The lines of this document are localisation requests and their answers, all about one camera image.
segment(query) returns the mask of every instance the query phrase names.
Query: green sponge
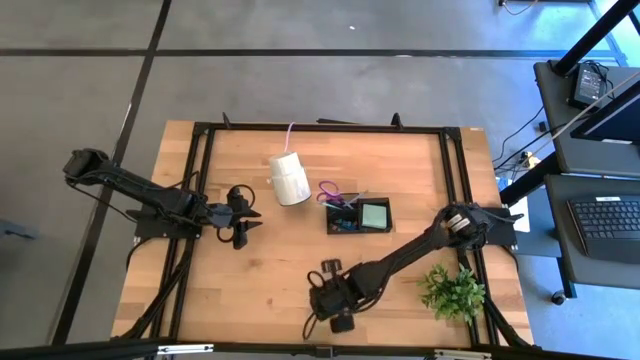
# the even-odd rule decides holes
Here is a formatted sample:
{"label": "green sponge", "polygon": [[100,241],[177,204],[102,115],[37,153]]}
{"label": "green sponge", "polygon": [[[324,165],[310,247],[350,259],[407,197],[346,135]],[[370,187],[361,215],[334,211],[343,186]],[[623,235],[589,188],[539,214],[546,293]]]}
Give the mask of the green sponge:
{"label": "green sponge", "polygon": [[387,208],[379,205],[362,205],[362,226],[386,229]]}

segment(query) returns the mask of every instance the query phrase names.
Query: keyboard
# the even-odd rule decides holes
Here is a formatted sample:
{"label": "keyboard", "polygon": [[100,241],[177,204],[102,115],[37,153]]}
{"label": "keyboard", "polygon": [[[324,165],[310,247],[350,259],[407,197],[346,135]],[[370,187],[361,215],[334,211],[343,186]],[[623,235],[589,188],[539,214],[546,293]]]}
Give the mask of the keyboard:
{"label": "keyboard", "polygon": [[567,205],[587,256],[640,263],[640,196],[589,196]]}

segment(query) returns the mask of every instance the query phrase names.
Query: wooden table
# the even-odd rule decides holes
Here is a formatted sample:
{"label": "wooden table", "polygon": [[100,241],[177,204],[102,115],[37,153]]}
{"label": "wooden table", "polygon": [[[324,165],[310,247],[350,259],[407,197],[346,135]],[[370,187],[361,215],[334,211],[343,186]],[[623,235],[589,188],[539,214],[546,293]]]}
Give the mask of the wooden table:
{"label": "wooden table", "polygon": [[[161,185],[182,179],[193,122],[169,121],[152,180]],[[462,129],[473,198],[483,206],[499,206],[484,131]],[[302,325],[310,313],[306,274],[320,262],[340,258],[349,268],[376,260],[415,238],[447,204],[438,137],[422,134],[298,132],[289,149],[297,151],[314,192],[324,179],[343,192],[369,190],[370,197],[389,197],[394,228],[388,234],[326,234],[325,209],[314,201],[281,207],[269,177],[268,158],[282,152],[280,131],[216,131],[206,184],[210,202],[226,202],[234,184],[256,192],[254,209],[264,224],[252,229],[240,251],[223,244],[211,228],[197,241],[179,332],[181,341],[303,344]],[[450,144],[458,197],[462,191]],[[152,240],[134,254],[113,325],[113,335],[128,330],[158,291],[167,240]],[[518,273],[504,249],[484,248],[492,298],[509,323],[532,342]],[[419,301],[416,281],[441,263],[457,272],[455,252],[433,252],[394,276],[381,301],[355,317],[356,329],[334,335],[328,321],[318,323],[306,343],[369,346],[468,347],[462,321],[436,321]],[[162,333],[169,327],[168,302]],[[486,342],[484,320],[479,318]]]}

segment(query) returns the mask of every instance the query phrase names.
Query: potted plant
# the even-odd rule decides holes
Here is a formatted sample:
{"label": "potted plant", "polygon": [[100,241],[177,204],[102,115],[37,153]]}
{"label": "potted plant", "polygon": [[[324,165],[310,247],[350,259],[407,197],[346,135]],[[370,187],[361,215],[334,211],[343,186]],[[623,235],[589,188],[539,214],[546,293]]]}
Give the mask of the potted plant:
{"label": "potted plant", "polygon": [[450,278],[447,269],[436,264],[418,286],[426,290],[422,303],[435,310],[436,320],[463,318],[467,323],[478,314],[484,303],[484,285],[478,285],[473,272],[460,265],[460,272]]}

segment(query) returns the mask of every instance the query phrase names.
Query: gray floor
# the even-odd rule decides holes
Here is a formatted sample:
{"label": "gray floor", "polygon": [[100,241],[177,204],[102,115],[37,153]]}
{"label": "gray floor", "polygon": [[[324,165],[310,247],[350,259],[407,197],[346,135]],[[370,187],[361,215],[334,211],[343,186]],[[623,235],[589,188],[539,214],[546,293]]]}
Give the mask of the gray floor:
{"label": "gray floor", "polygon": [[[493,0],[397,3],[174,1],[160,47],[567,49],[595,22],[583,4],[545,3],[511,17]],[[146,47],[160,2],[0,0],[0,8],[0,48]],[[634,39],[621,29],[616,29],[621,39]],[[625,52],[627,41],[620,41]],[[607,44],[598,49],[608,49]],[[627,54],[637,59],[637,53]],[[222,111],[233,121],[325,117],[368,124],[388,123],[397,111],[410,125],[484,127],[497,157],[502,139],[541,106],[533,63],[159,58],[123,165],[150,175],[167,119],[219,121]],[[47,342],[93,205],[65,188],[61,168],[75,148],[111,152],[140,65],[139,58],[0,57],[0,218],[42,233],[35,241],[0,240],[0,348]],[[509,142],[507,152],[534,135],[527,128]],[[114,203],[133,206],[121,197]],[[71,341],[108,337],[131,236],[132,227],[110,213]],[[522,258],[521,275],[537,344],[640,357],[640,311],[633,306],[640,292],[579,287],[578,299],[555,307],[547,301],[560,288],[555,261]]]}

